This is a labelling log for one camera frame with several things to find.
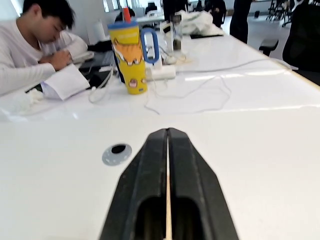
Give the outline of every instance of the white cloth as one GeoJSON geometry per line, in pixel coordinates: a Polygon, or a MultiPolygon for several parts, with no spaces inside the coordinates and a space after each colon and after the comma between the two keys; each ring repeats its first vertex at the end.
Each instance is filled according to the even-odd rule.
{"type": "Polygon", "coordinates": [[[41,51],[24,39],[15,20],[0,23],[0,95],[36,85],[54,74],[50,63],[38,64],[42,57],[60,50],[68,50],[75,57],[88,48],[80,37],[67,31],[62,31],[57,41],[39,45],[41,51]]]}
{"type": "Polygon", "coordinates": [[[212,23],[213,17],[206,11],[186,13],[181,10],[176,14],[181,15],[182,33],[184,35],[224,35],[224,31],[212,23]]]}

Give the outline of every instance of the black pants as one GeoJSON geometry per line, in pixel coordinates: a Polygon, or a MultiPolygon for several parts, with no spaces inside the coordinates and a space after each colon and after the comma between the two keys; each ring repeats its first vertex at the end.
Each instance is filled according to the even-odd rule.
{"type": "Polygon", "coordinates": [[[230,23],[230,35],[248,43],[248,15],[252,0],[235,0],[234,13],[230,23]]]}
{"type": "Polygon", "coordinates": [[[222,25],[222,18],[224,15],[220,12],[213,12],[211,15],[213,17],[212,23],[216,25],[218,28],[220,28],[222,25]]]}

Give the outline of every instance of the blue handle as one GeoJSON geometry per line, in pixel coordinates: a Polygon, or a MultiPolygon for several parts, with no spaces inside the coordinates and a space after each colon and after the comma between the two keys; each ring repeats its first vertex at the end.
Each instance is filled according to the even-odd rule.
{"type": "Polygon", "coordinates": [[[153,30],[152,28],[144,28],[141,30],[140,38],[142,43],[142,52],[143,52],[144,61],[149,64],[155,64],[159,60],[159,43],[158,43],[158,37],[157,37],[156,31],[153,30]],[[148,59],[148,56],[147,56],[147,46],[145,42],[146,33],[152,34],[153,48],[154,48],[154,54],[155,54],[154,59],[148,59]]]}

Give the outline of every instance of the black hair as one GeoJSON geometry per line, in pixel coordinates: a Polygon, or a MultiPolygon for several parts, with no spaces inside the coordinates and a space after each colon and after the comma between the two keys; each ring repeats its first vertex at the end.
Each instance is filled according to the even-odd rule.
{"type": "Polygon", "coordinates": [[[40,6],[44,18],[48,16],[58,17],[69,29],[75,23],[75,12],[67,0],[24,0],[22,14],[26,13],[33,4],[40,6]]]}
{"type": "MultiPolygon", "coordinates": [[[[135,11],[132,9],[132,8],[130,8],[130,7],[128,7],[128,9],[129,9],[129,14],[130,14],[130,17],[135,17],[136,16],[136,13],[135,13],[135,11]]],[[[122,22],[124,19],[124,14],[123,14],[123,12],[122,12],[122,10],[120,11],[120,13],[119,13],[119,15],[118,16],[116,16],[116,18],[115,18],[115,21],[114,22],[122,22]]]]}

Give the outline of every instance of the white long-sleeve shirt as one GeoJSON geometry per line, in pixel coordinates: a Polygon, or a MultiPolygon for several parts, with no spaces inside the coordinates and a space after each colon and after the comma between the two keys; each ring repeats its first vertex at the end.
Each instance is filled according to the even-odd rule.
{"type": "Polygon", "coordinates": [[[80,37],[67,31],[62,31],[57,41],[39,45],[41,51],[24,39],[15,20],[0,22],[0,95],[36,85],[54,74],[50,63],[38,64],[42,57],[60,50],[68,50],[76,57],[88,48],[80,37]]]}

